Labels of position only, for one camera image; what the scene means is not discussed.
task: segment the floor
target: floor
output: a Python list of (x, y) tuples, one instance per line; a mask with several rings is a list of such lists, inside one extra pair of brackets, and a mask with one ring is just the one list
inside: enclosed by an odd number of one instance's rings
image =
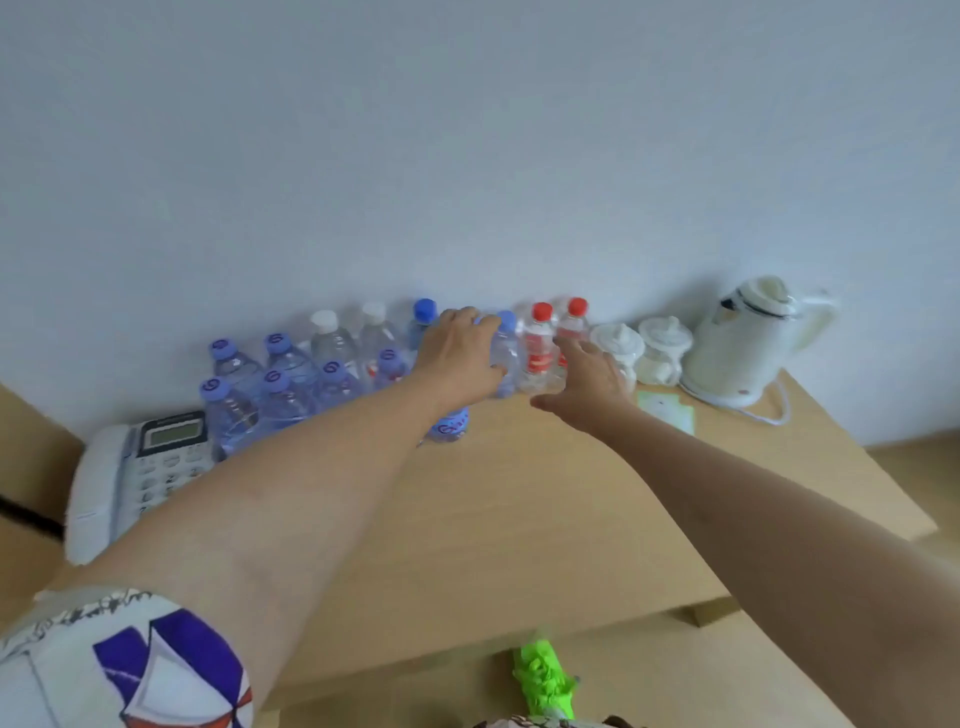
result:
[[(924, 547), (960, 566), (958, 446), (955, 434), (871, 455), (940, 525), (941, 533)], [(566, 670), (582, 680), (574, 708), (584, 720), (617, 714), (635, 728), (850, 726), (742, 613), (705, 629), (657, 616), (556, 640), (554, 646)], [(510, 670), (509, 655), (494, 655), (288, 708), (279, 723), (469, 728), (524, 711)]]

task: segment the hand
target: hand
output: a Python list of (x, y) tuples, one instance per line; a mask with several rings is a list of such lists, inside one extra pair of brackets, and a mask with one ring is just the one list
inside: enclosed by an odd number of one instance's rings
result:
[(506, 374), (503, 367), (490, 365), (490, 342), (500, 317), (485, 316), (475, 325), (478, 314), (472, 306), (459, 311), (449, 308), (426, 330), (420, 343), (411, 377), (430, 380), (444, 412), (484, 399)]
[(562, 337), (554, 341), (566, 357), (566, 386), (560, 394), (530, 398), (533, 406), (552, 412), (582, 432), (592, 432), (608, 414), (609, 406), (633, 408), (631, 393), (612, 356), (589, 341)]

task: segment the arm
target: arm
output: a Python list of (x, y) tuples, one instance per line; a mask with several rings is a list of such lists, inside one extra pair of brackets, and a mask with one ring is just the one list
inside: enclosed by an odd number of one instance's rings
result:
[(414, 372), (259, 442), (143, 518), (66, 587), (134, 586), (187, 607), (236, 651), (262, 703), (407, 456), (492, 392), (499, 319), (445, 311)]
[(764, 632), (859, 726), (955, 725), (960, 586), (915, 546), (665, 425), (591, 344), (534, 406), (620, 455)]

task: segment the plastic bottle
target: plastic bottle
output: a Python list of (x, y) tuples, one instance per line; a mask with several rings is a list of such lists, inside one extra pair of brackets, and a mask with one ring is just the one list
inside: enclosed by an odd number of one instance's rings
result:
[(552, 316), (552, 305), (534, 303), (530, 320), (524, 322), (523, 344), (526, 356), (520, 385), (526, 392), (542, 391), (553, 376), (550, 370), (557, 345), (553, 343), (555, 329), (550, 320)]
[(500, 317), (500, 326), (490, 342), (490, 363), (499, 364), (507, 370), (493, 393), (494, 397), (503, 399), (516, 390), (520, 359), (516, 346), (516, 315), (513, 311), (500, 311), (497, 316)]
[(385, 354), (388, 366), (394, 374), (396, 374), (397, 362), (404, 367), (404, 371), (399, 376), (406, 374), (403, 347), (400, 346), (396, 329), (387, 321), (387, 309), (383, 303), (364, 303), (363, 318), (364, 325), (360, 331), (360, 352), (364, 367), (367, 370), (367, 376), (370, 379), (376, 379), (380, 357)]
[(458, 409), (430, 427), (429, 437), (438, 443), (452, 443), (467, 434), (467, 425), (470, 422), (470, 411), (464, 407)]
[(350, 332), (340, 326), (335, 311), (317, 311), (310, 317), (316, 327), (313, 338), (310, 339), (310, 353), (314, 363), (325, 371), (327, 365), (336, 364), (339, 369), (346, 369), (354, 379), (359, 379), (361, 388), (364, 382), (361, 377), (360, 351)]
[(310, 391), (286, 372), (271, 369), (263, 376), (263, 388), (266, 394), (260, 412), (272, 430), (296, 425), (318, 412)]
[[(587, 299), (570, 299), (566, 305), (566, 313), (557, 324), (557, 335), (568, 339), (586, 341), (589, 336), (587, 323)], [(566, 378), (566, 357), (557, 352), (557, 376)]]
[(407, 363), (403, 361), (398, 350), (384, 349), (377, 357), (375, 370), (373, 389), (380, 390), (403, 379), (407, 373)]
[(256, 403), (222, 376), (200, 385), (206, 427), (214, 443), (215, 459), (223, 460), (258, 440), (266, 432)]
[(210, 344), (213, 375), (226, 379), (252, 400), (263, 394), (263, 367), (237, 350), (233, 339), (217, 339)]
[(416, 354), (426, 330), (437, 320), (437, 302), (433, 299), (420, 299), (414, 303), (414, 320), (410, 322), (407, 342), (410, 351)]
[(301, 387), (317, 396), (317, 383), (320, 372), (310, 355), (295, 347), (285, 333), (272, 333), (263, 340), (267, 348), (267, 369), (276, 369), (293, 379)]
[(336, 359), (327, 361), (320, 369), (319, 390), (321, 409), (330, 409), (338, 404), (355, 400), (364, 393), (360, 380)]

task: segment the red bottle cap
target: red bottle cap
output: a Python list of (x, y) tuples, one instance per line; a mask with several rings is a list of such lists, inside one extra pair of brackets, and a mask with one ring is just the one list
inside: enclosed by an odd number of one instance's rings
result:
[(553, 316), (553, 306), (549, 303), (534, 303), (534, 321), (543, 323)]
[(570, 299), (566, 310), (571, 316), (584, 316), (587, 313), (587, 299)]

